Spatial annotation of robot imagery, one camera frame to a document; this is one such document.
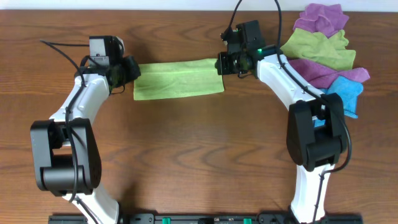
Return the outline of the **light green microfiber cloth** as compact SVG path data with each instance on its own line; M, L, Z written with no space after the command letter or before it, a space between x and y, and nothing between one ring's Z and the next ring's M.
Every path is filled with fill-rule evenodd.
M134 100L162 100L210 95L224 91L216 60L141 64L141 76L134 81Z

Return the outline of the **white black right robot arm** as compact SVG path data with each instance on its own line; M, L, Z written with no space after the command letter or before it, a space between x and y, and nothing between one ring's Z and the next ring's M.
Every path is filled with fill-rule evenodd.
M287 108L286 145L297 166L290 211L296 223L325 221L324 201L331 171L346 150L343 102L309 84L276 47L244 52L220 52L219 75L254 72Z

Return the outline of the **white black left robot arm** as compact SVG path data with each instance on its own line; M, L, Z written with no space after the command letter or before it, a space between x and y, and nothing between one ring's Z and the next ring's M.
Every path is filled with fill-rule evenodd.
M114 65L81 66L60 109L30 127L38 188L74 204L84 215L84 223L130 222L101 183L101 158L93 123L112 90L133 82L140 74L131 55Z

